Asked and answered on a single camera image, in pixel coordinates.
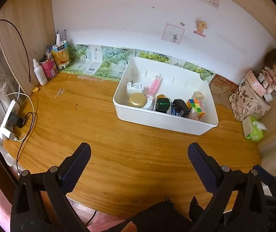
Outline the white 80W charger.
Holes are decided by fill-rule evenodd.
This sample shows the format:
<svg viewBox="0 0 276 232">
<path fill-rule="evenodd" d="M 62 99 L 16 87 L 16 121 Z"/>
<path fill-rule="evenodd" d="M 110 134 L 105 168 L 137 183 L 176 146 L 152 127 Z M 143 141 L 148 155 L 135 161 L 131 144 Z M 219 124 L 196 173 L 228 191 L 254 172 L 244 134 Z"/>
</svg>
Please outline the white 80W charger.
<svg viewBox="0 0 276 232">
<path fill-rule="evenodd" d="M 143 93 L 144 91 L 144 86 L 141 83 L 133 83 L 133 82 L 128 82 L 126 85 L 126 92 L 128 95 L 132 95 L 135 93 Z"/>
</svg>

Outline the black power adapter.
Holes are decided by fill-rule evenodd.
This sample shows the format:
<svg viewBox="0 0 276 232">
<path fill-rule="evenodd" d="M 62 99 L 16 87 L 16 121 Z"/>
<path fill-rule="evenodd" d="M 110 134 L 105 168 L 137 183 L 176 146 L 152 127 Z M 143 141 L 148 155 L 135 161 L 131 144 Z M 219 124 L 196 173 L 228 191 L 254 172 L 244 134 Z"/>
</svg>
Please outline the black power adapter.
<svg viewBox="0 0 276 232">
<path fill-rule="evenodd" d="M 171 106 L 174 106 L 177 108 L 177 111 L 181 114 L 180 117 L 187 117 L 190 109 L 188 108 L 187 104 L 182 99 L 175 99 L 173 100 Z"/>
</svg>

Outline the pink can pen holder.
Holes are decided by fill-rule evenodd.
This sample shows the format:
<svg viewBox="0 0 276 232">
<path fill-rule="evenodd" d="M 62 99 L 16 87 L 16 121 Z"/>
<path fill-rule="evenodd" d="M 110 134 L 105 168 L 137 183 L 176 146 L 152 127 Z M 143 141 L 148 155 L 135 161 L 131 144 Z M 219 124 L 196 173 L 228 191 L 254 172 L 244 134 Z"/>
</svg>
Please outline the pink can pen holder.
<svg viewBox="0 0 276 232">
<path fill-rule="evenodd" d="M 44 55 L 40 59 L 39 64 L 42 66 L 44 74 L 48 80 L 51 80 L 57 76 L 58 69 L 53 57 L 47 58 L 47 56 Z"/>
</svg>

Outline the green bottle gold cap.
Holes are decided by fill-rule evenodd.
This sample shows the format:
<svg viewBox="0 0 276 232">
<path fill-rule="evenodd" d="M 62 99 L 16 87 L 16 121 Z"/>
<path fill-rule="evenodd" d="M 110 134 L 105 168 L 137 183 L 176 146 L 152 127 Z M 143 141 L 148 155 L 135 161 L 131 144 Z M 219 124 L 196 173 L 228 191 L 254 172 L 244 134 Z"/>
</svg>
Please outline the green bottle gold cap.
<svg viewBox="0 0 276 232">
<path fill-rule="evenodd" d="M 155 110 L 160 113 L 166 113 L 171 106 L 170 100 L 164 94 L 160 94 L 156 98 Z"/>
</svg>

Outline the lettered canvas bag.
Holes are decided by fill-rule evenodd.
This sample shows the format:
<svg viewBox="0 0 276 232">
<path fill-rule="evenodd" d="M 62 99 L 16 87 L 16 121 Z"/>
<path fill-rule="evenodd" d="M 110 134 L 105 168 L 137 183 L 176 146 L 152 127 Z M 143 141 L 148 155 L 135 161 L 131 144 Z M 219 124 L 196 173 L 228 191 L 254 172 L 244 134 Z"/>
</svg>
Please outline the lettered canvas bag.
<svg viewBox="0 0 276 232">
<path fill-rule="evenodd" d="M 236 120 L 243 121 L 248 116 L 260 120 L 271 106 L 250 87 L 244 78 L 229 97 L 232 113 Z"/>
</svg>

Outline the pink comb with cap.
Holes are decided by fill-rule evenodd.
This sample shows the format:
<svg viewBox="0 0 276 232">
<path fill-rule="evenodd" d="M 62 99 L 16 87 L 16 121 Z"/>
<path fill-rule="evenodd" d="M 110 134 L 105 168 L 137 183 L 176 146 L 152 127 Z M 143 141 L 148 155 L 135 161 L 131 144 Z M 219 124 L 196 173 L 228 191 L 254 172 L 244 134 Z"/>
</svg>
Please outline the pink comb with cap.
<svg viewBox="0 0 276 232">
<path fill-rule="evenodd" d="M 154 97 L 158 90 L 159 90 L 159 87 L 162 83 L 162 76 L 157 76 L 154 81 L 152 82 L 152 85 L 150 86 L 149 90 L 148 90 L 148 93 L 146 94 L 147 97 Z"/>
</svg>

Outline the pink pencil case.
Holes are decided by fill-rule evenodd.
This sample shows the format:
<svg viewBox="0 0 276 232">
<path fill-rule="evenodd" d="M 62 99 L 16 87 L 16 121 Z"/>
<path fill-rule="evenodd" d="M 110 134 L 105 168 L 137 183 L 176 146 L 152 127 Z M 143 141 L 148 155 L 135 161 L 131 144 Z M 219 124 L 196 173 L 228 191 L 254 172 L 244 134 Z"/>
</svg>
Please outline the pink pencil case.
<svg viewBox="0 0 276 232">
<path fill-rule="evenodd" d="M 258 76 L 250 70 L 246 74 L 246 81 L 249 83 L 250 88 L 259 96 L 263 97 L 266 93 L 266 89 L 263 87 L 263 85 L 259 82 Z"/>
</svg>

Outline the floss pick box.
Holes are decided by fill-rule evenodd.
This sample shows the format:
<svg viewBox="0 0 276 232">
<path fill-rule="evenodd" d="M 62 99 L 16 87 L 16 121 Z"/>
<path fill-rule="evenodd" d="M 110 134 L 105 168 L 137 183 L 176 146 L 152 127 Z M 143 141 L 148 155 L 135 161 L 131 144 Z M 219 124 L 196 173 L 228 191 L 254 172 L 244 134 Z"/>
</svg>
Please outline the floss pick box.
<svg viewBox="0 0 276 232">
<path fill-rule="evenodd" d="M 174 116 L 181 116 L 181 114 L 179 113 L 179 111 L 177 111 L 177 108 L 174 106 L 171 106 L 171 114 Z"/>
</svg>

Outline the white plastic storage bin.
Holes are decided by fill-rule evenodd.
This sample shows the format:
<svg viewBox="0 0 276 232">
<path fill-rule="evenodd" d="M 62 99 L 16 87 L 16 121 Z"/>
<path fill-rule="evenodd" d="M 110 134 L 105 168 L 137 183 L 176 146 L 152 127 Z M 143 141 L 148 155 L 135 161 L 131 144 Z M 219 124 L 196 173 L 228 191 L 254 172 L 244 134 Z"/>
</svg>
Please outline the white plastic storage bin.
<svg viewBox="0 0 276 232">
<path fill-rule="evenodd" d="M 159 113 L 147 109 L 129 106 L 127 94 L 128 82 L 141 83 L 146 94 L 156 77 L 162 82 L 158 94 L 163 94 L 170 101 L 182 99 L 188 101 L 195 92 L 203 94 L 206 114 L 200 120 L 174 116 L 170 111 Z M 171 64 L 154 60 L 133 57 L 119 82 L 113 96 L 113 103 L 119 119 L 150 127 L 202 135 L 218 125 L 218 116 L 207 81 L 203 81 L 198 73 Z"/>
</svg>

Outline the green leaf paper strip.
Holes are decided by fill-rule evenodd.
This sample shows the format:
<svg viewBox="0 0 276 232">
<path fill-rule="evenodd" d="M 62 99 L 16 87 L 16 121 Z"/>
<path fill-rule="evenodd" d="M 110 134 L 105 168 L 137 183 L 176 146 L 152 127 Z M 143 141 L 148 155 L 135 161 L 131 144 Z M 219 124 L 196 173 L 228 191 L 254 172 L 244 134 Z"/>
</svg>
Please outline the green leaf paper strip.
<svg viewBox="0 0 276 232">
<path fill-rule="evenodd" d="M 70 64 L 62 70 L 64 73 L 90 75 L 104 80 L 119 81 L 133 57 L 150 59 L 193 71 L 198 73 L 203 81 L 207 82 L 210 82 L 215 76 L 212 71 L 193 63 L 146 50 L 92 44 L 69 44 L 68 52 Z"/>
</svg>

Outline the round beige lid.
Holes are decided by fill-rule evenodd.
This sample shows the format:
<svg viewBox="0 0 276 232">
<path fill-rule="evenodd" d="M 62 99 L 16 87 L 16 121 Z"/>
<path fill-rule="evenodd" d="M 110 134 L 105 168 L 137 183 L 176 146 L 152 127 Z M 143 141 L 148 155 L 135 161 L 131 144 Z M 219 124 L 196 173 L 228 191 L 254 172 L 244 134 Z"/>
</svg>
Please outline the round beige lid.
<svg viewBox="0 0 276 232">
<path fill-rule="evenodd" d="M 130 106 L 142 108 L 147 103 L 147 97 L 142 93 L 133 93 L 129 96 L 128 101 Z"/>
</svg>

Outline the white power strip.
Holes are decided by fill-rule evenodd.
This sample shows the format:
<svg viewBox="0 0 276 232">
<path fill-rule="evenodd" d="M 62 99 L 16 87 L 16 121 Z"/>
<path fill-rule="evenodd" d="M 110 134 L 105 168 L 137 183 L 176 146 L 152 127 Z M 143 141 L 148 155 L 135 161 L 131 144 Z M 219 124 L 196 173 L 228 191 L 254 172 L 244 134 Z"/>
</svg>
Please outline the white power strip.
<svg viewBox="0 0 276 232">
<path fill-rule="evenodd" d="M 16 135 L 13 132 L 13 125 L 14 125 L 15 119 L 18 118 L 19 109 L 20 109 L 19 104 L 15 100 L 12 100 L 11 103 L 9 104 L 7 112 L 5 113 L 3 121 L 0 125 L 1 140 L 16 139 Z"/>
</svg>

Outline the pink correction tape dispenser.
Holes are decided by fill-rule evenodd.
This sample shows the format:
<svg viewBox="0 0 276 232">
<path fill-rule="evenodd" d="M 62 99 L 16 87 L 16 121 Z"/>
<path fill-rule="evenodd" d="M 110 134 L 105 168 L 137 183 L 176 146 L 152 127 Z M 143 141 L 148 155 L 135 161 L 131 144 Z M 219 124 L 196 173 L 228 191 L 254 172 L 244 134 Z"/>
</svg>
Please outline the pink correction tape dispenser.
<svg viewBox="0 0 276 232">
<path fill-rule="evenodd" d="M 191 109 L 187 117 L 191 120 L 200 120 L 199 114 L 194 109 Z"/>
</svg>

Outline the pink square wall sticker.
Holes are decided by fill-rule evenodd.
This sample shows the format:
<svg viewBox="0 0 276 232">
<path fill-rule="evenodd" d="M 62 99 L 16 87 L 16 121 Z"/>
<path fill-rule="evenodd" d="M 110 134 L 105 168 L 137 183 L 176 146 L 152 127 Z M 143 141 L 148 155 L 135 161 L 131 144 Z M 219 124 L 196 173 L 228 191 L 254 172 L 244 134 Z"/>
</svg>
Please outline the pink square wall sticker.
<svg viewBox="0 0 276 232">
<path fill-rule="evenodd" d="M 184 33 L 184 28 L 167 23 L 162 34 L 162 40 L 180 44 Z"/>
</svg>

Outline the yellow pony wall sticker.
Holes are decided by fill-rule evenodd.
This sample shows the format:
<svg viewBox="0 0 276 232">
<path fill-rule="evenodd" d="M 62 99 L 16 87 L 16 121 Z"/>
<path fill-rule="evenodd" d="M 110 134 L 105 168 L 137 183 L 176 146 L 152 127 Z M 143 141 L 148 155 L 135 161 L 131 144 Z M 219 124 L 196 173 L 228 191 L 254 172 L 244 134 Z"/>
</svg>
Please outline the yellow pony wall sticker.
<svg viewBox="0 0 276 232">
<path fill-rule="evenodd" d="M 206 37 L 204 35 L 204 30 L 207 29 L 207 24 L 205 21 L 196 21 L 196 30 L 193 31 L 194 34 L 197 34 L 202 37 Z"/>
</svg>

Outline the green tissue pack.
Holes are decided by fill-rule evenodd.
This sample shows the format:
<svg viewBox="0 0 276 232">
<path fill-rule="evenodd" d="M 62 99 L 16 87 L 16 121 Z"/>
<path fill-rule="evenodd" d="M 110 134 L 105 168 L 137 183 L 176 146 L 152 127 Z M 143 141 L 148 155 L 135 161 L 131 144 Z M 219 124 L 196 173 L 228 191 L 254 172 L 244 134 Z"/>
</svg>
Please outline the green tissue pack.
<svg viewBox="0 0 276 232">
<path fill-rule="evenodd" d="M 267 130 L 263 123 L 252 116 L 243 120 L 242 127 L 245 138 L 254 142 L 260 141 L 264 137 L 264 131 Z"/>
</svg>

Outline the beige small box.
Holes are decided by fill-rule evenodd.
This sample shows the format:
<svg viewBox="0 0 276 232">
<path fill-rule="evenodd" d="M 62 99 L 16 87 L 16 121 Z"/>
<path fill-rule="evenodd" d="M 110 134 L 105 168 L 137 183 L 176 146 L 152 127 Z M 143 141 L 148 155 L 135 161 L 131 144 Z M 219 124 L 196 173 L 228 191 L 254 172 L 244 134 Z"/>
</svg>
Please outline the beige small box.
<svg viewBox="0 0 276 232">
<path fill-rule="evenodd" d="M 205 96 L 200 91 L 195 91 L 192 95 L 193 100 L 201 100 L 202 101 L 204 98 L 205 98 Z"/>
</svg>

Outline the colourful rubik's cube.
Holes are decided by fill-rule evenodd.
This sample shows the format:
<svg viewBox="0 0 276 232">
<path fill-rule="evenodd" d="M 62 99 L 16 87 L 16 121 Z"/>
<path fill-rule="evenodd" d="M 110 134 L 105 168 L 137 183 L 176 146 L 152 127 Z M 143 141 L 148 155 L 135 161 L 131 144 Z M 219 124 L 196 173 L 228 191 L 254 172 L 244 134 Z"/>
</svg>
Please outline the colourful rubik's cube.
<svg viewBox="0 0 276 232">
<path fill-rule="evenodd" d="M 192 98 L 190 98 L 187 101 L 187 106 L 190 110 L 194 109 L 199 114 L 200 118 L 206 114 L 204 104 L 201 100 L 193 100 Z"/>
</svg>

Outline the white spray bottle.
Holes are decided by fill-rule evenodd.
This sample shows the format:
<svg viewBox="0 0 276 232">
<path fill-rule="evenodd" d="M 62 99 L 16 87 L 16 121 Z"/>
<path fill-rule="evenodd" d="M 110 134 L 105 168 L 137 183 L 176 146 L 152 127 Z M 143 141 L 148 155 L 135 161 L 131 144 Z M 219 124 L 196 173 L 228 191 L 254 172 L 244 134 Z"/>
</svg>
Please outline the white spray bottle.
<svg viewBox="0 0 276 232">
<path fill-rule="evenodd" d="M 44 73 L 42 66 L 39 64 L 37 59 L 33 59 L 34 73 L 38 79 L 40 85 L 45 85 L 48 82 L 48 79 Z"/>
</svg>

